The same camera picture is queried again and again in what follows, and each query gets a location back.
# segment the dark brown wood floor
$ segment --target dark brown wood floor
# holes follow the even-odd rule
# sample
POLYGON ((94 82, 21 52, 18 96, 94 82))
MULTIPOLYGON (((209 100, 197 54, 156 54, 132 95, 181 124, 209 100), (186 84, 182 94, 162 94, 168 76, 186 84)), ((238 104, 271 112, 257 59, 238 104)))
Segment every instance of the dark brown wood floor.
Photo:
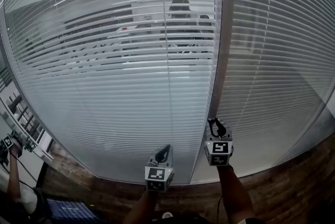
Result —
MULTIPOLYGON (((323 223, 335 197, 335 134, 312 150, 280 166, 241 178, 257 216, 266 223, 323 223)), ((43 190, 50 195, 85 202, 101 218, 119 223, 144 191, 144 186, 92 177, 67 157, 53 154, 55 168, 47 169, 43 190)), ((221 196, 218 183, 170 187, 160 194, 155 218, 196 212, 216 223, 221 196)), ((227 223, 221 203, 219 223, 227 223)))

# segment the forearm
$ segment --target forearm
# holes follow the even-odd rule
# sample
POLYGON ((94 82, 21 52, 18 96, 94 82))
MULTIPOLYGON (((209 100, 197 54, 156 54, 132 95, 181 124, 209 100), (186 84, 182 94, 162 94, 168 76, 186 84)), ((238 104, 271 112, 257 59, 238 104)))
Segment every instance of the forearm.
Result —
POLYGON ((251 199, 232 167, 217 167, 221 182, 222 198, 230 223, 255 217, 251 199))
POLYGON ((150 222, 155 210, 157 197, 158 192, 146 190, 124 219, 123 224, 143 224, 150 222))
POLYGON ((9 174, 9 181, 8 181, 8 188, 7 194, 13 199, 20 199, 21 192, 20 192, 20 181, 19 181, 19 172, 17 168, 17 160, 16 158, 10 154, 10 174, 9 174))

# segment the ceiling light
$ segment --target ceiling light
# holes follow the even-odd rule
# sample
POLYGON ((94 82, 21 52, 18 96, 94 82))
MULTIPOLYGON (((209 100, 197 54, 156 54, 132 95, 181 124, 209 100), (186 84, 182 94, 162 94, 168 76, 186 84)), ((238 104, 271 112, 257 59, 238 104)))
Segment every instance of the ceiling light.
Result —
POLYGON ((62 1, 58 2, 58 3, 55 3, 54 6, 59 5, 60 3, 63 3, 63 2, 65 2, 65 1, 66 1, 66 0, 62 0, 62 1))

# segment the white venetian blind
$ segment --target white venetian blind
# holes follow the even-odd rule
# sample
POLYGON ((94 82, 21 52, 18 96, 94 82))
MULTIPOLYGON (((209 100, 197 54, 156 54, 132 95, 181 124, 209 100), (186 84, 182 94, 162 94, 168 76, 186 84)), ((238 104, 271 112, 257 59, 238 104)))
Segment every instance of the white venetian blind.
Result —
POLYGON ((327 101, 335 76, 334 18, 334 0, 234 0, 217 116, 232 127, 239 175, 275 164, 327 101))
POLYGON ((48 131, 100 177, 143 182, 174 147, 187 184, 207 120, 217 0, 4 0, 6 56, 48 131))

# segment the black cable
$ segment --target black cable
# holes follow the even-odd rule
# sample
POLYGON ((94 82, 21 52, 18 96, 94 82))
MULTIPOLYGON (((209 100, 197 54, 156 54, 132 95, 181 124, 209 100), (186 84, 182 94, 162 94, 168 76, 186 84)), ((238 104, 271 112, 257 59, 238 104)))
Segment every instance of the black cable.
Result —
MULTIPOLYGON (((4 164, 1 164, 2 167, 7 171, 8 174, 10 174, 10 172, 8 171, 8 169, 4 166, 4 164)), ((26 185, 27 187, 31 188, 33 191, 34 189, 32 187, 30 187, 28 184, 24 183, 23 181, 19 180, 22 184, 26 185)))
POLYGON ((217 208, 217 212, 216 212, 216 224, 219 224, 219 208, 220 208, 221 199, 222 199, 222 195, 221 195, 221 198, 218 202, 218 208, 217 208))
POLYGON ((22 165, 22 167, 26 170, 26 172, 31 176, 31 178, 36 182, 36 184, 40 187, 40 188, 42 188, 41 187, 41 185, 37 182, 37 180, 33 177, 33 175, 28 171, 28 169, 26 169, 26 167, 21 163, 21 161, 19 160, 19 159, 17 159, 17 157, 14 155, 14 154, 12 154, 10 151, 8 151, 21 165, 22 165))

